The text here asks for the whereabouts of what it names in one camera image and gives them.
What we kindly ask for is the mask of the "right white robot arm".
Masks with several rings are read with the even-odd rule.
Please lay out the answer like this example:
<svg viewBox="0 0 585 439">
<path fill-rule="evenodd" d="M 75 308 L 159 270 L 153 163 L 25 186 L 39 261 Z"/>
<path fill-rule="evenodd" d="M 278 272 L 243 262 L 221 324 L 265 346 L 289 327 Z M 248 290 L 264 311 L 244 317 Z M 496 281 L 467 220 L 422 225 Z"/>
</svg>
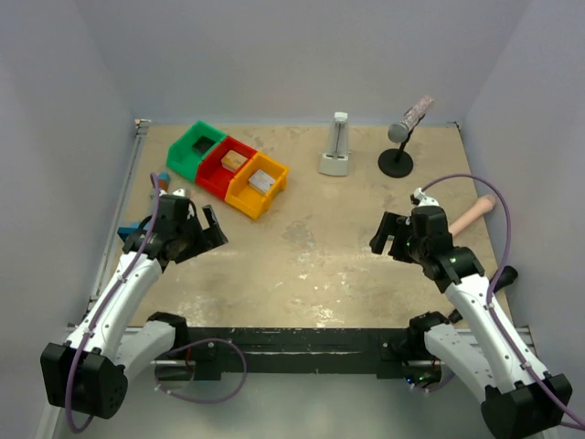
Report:
<svg viewBox="0 0 585 439">
<path fill-rule="evenodd" d="M 480 403 L 495 438 L 526 438 L 557 427 L 572 395 L 569 380 L 553 375 L 518 335 L 489 292 L 489 280 L 473 251 L 456 246 L 439 206 L 418 206 L 409 216 L 384 213 L 370 241 L 372 252 L 388 246 L 394 260 L 416 263 L 461 313 L 478 346 L 461 340 L 441 314 L 411 320 L 419 343 L 440 359 Z"/>
</svg>

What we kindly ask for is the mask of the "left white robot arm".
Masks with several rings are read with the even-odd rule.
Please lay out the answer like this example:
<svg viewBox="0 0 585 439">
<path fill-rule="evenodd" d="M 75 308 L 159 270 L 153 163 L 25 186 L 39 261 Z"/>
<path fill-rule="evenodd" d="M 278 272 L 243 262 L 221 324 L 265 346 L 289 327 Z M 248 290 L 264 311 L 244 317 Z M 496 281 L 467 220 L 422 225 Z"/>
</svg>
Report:
<svg viewBox="0 0 585 439">
<path fill-rule="evenodd" d="M 145 294 L 169 263 L 179 264 L 227 243 L 213 208 L 162 195 L 151 215 L 123 237 L 122 255 L 105 291 L 61 343 L 40 356 L 48 403 L 110 419 L 120 409 L 130 381 L 152 360 L 189 341 L 186 320 L 156 312 L 136 334 L 123 335 Z"/>
</svg>

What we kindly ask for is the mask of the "card stack in yellow bin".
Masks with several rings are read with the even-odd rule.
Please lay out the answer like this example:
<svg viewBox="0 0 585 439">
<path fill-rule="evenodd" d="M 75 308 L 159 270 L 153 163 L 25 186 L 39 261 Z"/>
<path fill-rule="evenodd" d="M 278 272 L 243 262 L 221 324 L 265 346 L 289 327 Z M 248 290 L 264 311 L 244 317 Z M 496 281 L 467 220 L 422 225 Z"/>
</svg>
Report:
<svg viewBox="0 0 585 439">
<path fill-rule="evenodd" d="M 250 176 L 248 183 L 254 190 L 266 195 L 275 184 L 275 179 L 262 169 L 258 169 Z"/>
</svg>

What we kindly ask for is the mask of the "card stack in red bin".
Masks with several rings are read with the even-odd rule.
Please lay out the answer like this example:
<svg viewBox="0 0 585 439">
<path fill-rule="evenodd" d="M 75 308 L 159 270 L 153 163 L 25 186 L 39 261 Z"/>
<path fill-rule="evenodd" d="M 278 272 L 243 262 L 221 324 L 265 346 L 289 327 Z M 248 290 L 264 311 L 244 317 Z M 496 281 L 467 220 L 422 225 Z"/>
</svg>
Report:
<svg viewBox="0 0 585 439">
<path fill-rule="evenodd" d="M 234 150 L 228 150 L 221 158 L 222 166 L 232 173 L 236 173 L 246 162 L 248 158 Z"/>
</svg>

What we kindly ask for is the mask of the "yellow plastic bin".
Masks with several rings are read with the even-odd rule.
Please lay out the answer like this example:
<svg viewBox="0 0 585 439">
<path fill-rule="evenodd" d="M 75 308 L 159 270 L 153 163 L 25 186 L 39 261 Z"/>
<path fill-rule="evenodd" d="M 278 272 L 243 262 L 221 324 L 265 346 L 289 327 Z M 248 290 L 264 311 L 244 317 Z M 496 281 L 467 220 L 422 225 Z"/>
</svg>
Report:
<svg viewBox="0 0 585 439">
<path fill-rule="evenodd" d="M 258 152 L 231 179 L 225 201 L 253 220 L 285 190 L 289 168 Z"/>
</svg>

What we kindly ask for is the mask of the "red plastic bin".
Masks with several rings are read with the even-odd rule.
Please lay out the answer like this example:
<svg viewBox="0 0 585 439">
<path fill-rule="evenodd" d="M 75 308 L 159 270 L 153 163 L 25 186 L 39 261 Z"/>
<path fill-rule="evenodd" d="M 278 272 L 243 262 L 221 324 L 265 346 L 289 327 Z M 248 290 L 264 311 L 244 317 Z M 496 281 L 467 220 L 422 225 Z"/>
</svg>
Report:
<svg viewBox="0 0 585 439">
<path fill-rule="evenodd" d="M 231 180 L 256 154 L 256 149 L 228 135 L 201 161 L 195 183 L 216 198 L 224 199 Z M 226 155 L 241 159 L 234 167 L 225 167 L 222 160 Z"/>
</svg>

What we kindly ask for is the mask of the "black microphone stand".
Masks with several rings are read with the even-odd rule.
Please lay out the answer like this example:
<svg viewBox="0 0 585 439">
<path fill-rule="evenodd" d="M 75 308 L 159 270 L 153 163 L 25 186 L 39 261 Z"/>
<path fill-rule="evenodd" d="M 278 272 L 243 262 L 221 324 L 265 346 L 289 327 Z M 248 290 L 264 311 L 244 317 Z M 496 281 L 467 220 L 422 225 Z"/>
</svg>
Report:
<svg viewBox="0 0 585 439">
<path fill-rule="evenodd" d="M 379 170 L 388 177 L 403 178 L 409 175 L 413 169 L 413 160 L 405 151 L 410 141 L 412 128 L 408 125 L 406 115 L 393 123 L 388 128 L 388 139 L 399 147 L 389 148 L 383 151 L 378 157 Z"/>
</svg>

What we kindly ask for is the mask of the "white metronome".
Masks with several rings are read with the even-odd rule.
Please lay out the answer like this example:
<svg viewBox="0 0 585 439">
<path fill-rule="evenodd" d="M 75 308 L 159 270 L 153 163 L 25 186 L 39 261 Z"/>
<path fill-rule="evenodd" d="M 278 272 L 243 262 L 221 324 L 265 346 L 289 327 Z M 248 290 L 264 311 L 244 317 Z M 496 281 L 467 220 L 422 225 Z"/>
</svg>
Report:
<svg viewBox="0 0 585 439">
<path fill-rule="evenodd" d="M 346 177 L 349 171 L 348 114 L 335 112 L 328 143 L 321 153 L 318 172 L 330 177 Z"/>
</svg>

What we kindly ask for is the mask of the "green plastic bin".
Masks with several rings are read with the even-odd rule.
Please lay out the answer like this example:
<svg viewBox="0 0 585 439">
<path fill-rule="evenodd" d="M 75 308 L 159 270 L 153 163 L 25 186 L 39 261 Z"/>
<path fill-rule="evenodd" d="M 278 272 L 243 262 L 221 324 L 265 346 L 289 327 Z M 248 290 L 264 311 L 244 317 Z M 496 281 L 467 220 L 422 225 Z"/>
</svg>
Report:
<svg viewBox="0 0 585 439">
<path fill-rule="evenodd" d="M 166 165 L 179 176 L 194 182 L 201 162 L 226 137 L 219 129 L 197 121 L 170 146 Z"/>
</svg>

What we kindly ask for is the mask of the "black item in green bin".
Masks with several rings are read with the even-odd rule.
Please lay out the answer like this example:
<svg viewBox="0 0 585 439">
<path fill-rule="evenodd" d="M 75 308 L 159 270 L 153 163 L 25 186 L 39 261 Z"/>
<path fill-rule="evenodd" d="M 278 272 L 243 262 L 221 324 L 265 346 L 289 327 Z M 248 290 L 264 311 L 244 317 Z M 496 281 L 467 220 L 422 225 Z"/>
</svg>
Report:
<svg viewBox="0 0 585 439">
<path fill-rule="evenodd" d="M 215 144 L 213 139 L 206 136 L 199 137 L 193 144 L 192 149 L 198 155 L 205 155 Z"/>
</svg>

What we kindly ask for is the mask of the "grey glitter microphone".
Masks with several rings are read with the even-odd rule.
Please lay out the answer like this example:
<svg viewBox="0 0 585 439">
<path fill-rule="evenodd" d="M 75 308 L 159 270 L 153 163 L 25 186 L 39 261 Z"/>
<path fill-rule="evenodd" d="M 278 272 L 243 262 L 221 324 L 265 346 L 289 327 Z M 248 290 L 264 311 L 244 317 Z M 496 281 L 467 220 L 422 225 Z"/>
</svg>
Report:
<svg viewBox="0 0 585 439">
<path fill-rule="evenodd" d="M 405 142 L 420 120 L 426 115 L 430 107 L 434 104 L 431 96 L 425 95 L 408 109 L 402 118 L 389 126 L 388 139 L 394 144 Z"/>
</svg>

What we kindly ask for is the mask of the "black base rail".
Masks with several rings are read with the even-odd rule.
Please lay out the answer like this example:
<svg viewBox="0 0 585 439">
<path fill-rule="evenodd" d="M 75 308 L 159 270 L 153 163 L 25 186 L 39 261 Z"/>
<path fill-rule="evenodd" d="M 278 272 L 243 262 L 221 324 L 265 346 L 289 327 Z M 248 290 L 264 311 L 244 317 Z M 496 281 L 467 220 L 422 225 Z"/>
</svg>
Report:
<svg viewBox="0 0 585 439">
<path fill-rule="evenodd" d="M 445 369 L 405 328 L 190 327 L 179 342 L 203 345 L 157 358 L 165 380 L 219 380 L 224 373 L 374 375 L 429 385 Z"/>
</svg>

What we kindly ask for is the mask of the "aluminium frame rail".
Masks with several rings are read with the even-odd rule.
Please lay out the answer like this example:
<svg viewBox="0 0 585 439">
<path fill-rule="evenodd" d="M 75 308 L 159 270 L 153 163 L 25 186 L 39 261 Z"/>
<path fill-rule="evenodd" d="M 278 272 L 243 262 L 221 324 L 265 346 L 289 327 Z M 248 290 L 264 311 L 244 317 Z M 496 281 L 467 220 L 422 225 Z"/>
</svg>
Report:
<svg viewBox="0 0 585 439">
<path fill-rule="evenodd" d="M 128 362 L 130 337 L 127 327 L 146 293 L 161 275 L 159 264 L 148 260 L 144 254 L 137 256 L 130 252 L 115 257 L 120 241 L 117 229 L 123 220 L 135 168 L 149 128 L 148 120 L 135 121 L 129 163 L 122 168 L 122 185 L 114 213 L 106 220 L 108 232 L 97 277 L 90 289 L 83 317 L 71 327 L 67 338 L 72 348 L 80 348 L 84 354 L 105 357 L 115 365 Z"/>
</svg>

